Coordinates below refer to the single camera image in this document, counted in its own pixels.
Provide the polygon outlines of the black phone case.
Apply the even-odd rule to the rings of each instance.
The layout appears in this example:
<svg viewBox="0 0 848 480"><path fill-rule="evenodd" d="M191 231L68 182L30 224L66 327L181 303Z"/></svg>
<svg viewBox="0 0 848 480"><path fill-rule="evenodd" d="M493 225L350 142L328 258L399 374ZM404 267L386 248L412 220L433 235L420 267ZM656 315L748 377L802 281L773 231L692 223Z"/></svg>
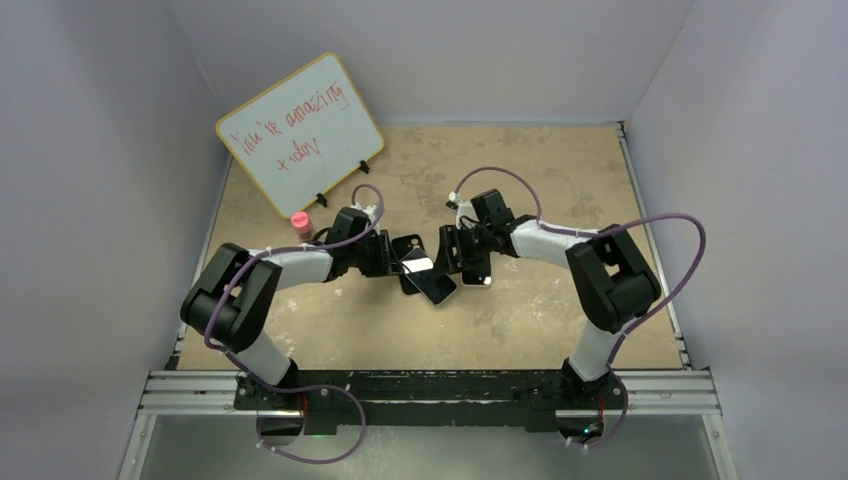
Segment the black phone case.
<svg viewBox="0 0 848 480"><path fill-rule="evenodd" d="M423 247L421 236L418 234L409 234L395 237L390 241L390 246L395 260L399 265L399 282L403 294L407 296L419 294L420 290L407 277L410 273L409 268L404 266L401 260L414 249Z"/></svg>

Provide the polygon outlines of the black smartphone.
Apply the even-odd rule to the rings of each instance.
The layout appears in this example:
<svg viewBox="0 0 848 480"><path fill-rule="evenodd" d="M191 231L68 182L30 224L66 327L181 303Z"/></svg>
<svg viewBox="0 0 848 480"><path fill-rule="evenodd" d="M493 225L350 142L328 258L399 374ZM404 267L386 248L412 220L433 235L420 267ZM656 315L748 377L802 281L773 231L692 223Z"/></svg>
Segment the black smartphone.
<svg viewBox="0 0 848 480"><path fill-rule="evenodd" d="M439 306L458 289L447 274L435 270L434 262L421 248L413 248L400 259L400 264L401 290L407 296L420 294L430 304Z"/></svg>

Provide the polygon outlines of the clear phone case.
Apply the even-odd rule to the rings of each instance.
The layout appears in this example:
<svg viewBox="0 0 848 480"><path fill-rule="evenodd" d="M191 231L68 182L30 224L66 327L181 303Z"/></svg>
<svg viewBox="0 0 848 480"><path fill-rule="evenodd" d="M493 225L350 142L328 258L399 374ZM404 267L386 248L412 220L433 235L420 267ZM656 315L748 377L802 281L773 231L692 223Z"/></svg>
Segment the clear phone case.
<svg viewBox="0 0 848 480"><path fill-rule="evenodd" d="M489 258L466 264L460 273L461 283L468 287L488 288L492 284L492 266Z"/></svg>

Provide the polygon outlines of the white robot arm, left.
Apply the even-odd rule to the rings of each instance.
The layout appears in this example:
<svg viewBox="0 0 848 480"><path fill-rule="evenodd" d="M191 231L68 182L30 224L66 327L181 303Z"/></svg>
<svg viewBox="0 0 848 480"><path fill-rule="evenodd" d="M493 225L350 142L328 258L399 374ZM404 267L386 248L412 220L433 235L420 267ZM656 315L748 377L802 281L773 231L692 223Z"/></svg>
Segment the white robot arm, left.
<svg viewBox="0 0 848 480"><path fill-rule="evenodd" d="M266 250L221 245L183 300L181 320L253 375L272 408L289 407L298 395L298 367L264 330L272 300L284 289L331 282L351 269L367 278L403 274L377 214L358 206L340 209L321 244Z"/></svg>

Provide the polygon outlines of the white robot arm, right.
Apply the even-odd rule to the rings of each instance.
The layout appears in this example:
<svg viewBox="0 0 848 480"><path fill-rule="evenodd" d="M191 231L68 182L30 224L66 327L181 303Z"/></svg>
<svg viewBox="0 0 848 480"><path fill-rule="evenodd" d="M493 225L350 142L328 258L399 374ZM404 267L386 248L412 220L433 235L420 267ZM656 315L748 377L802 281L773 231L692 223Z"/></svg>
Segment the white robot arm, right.
<svg viewBox="0 0 848 480"><path fill-rule="evenodd" d="M584 407L601 391L626 326L648 313L660 283L629 233L617 225L567 230L533 215L515 216L491 189L469 200L450 193L452 225L439 230L434 269L440 274L478 273L494 253L539 260L567 269L587 319L577 347L564 361L564 399Z"/></svg>

